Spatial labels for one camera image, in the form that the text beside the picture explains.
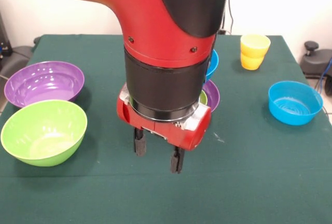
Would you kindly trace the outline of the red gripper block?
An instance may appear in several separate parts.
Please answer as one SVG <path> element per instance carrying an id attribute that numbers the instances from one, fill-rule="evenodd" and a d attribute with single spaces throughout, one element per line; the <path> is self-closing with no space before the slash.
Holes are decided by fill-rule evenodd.
<path id="1" fill-rule="evenodd" d="M 142 157 L 146 153 L 146 137 L 143 129 L 157 134 L 174 145 L 171 155 L 171 173 L 181 173 L 185 150 L 194 150 L 202 141 L 211 121 L 211 109 L 199 103 L 193 114 L 180 122 L 158 122 L 140 116 L 129 103 L 127 85 L 123 85 L 117 99 L 117 115 L 125 123 L 135 127 L 134 152 Z"/>

